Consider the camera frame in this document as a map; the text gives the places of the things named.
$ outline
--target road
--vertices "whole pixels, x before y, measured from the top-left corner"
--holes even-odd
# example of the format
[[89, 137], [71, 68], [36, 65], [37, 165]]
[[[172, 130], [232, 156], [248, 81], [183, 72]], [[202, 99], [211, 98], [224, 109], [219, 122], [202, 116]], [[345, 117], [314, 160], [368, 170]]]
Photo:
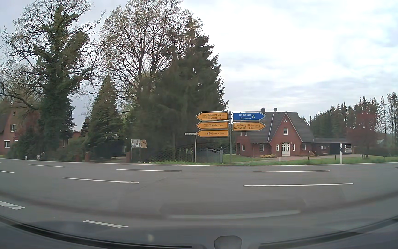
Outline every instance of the road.
[[398, 215], [398, 163], [188, 166], [0, 159], [0, 215], [24, 223], [117, 229], [348, 226], [344, 222]]

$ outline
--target metal pole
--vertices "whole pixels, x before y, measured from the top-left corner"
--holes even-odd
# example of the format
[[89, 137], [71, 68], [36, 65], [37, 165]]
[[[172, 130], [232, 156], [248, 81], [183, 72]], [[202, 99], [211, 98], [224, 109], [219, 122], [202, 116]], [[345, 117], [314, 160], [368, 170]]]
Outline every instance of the metal pole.
[[198, 134], [196, 133], [196, 135], [195, 135], [195, 163], [196, 163], [196, 149], [197, 149], [197, 144], [198, 144]]

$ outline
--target bare tree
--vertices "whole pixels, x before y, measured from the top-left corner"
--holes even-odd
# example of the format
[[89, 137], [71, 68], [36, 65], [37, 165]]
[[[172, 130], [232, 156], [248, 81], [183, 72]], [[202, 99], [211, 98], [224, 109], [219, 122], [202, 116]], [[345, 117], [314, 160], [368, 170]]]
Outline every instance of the bare tree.
[[[119, 98], [137, 101], [155, 87], [155, 74], [168, 68], [171, 49], [183, 43], [192, 14], [181, 0], [130, 0], [112, 11], [102, 29], [107, 70]], [[200, 28], [200, 20], [195, 20]]]

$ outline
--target red brick house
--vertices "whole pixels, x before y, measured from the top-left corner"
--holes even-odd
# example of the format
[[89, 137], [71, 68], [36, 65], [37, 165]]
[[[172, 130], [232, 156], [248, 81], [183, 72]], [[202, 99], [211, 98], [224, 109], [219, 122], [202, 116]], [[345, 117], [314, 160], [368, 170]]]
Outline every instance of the red brick house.
[[260, 155], [307, 156], [335, 154], [346, 138], [314, 138], [310, 127], [296, 112], [266, 112], [261, 122], [265, 128], [258, 132], [235, 132], [236, 154], [258, 157]]

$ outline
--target parked van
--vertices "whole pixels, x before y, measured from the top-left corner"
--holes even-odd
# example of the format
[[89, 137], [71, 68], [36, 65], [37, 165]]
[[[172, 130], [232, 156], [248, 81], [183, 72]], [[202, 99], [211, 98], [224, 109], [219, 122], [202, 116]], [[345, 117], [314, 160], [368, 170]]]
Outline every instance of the parked van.
[[345, 154], [352, 154], [351, 144], [345, 144]]

